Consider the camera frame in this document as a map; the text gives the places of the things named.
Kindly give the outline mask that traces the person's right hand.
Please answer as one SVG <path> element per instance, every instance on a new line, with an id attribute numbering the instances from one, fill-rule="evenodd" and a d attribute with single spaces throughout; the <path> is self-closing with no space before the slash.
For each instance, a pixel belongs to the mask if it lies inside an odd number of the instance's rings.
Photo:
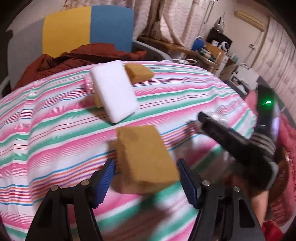
<path id="1" fill-rule="evenodd" d="M 232 176 L 232 185 L 239 186 L 245 195 L 250 199 L 251 206 L 258 219 L 260 226 L 263 226 L 268 208 L 269 191 L 258 191 L 251 187 L 248 182 L 240 176 Z"/>

